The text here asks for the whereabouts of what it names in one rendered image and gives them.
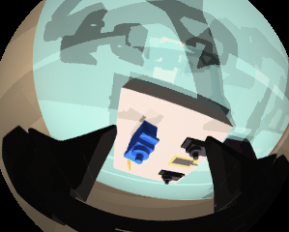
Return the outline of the blue micro servo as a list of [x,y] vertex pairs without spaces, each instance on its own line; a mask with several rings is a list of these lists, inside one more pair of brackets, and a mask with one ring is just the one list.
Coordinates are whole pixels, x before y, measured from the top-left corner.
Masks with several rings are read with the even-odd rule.
[[155,151],[156,144],[159,144],[156,125],[144,120],[136,132],[131,136],[128,150],[124,152],[124,158],[128,159],[130,170],[130,160],[141,163],[149,158],[149,155]]

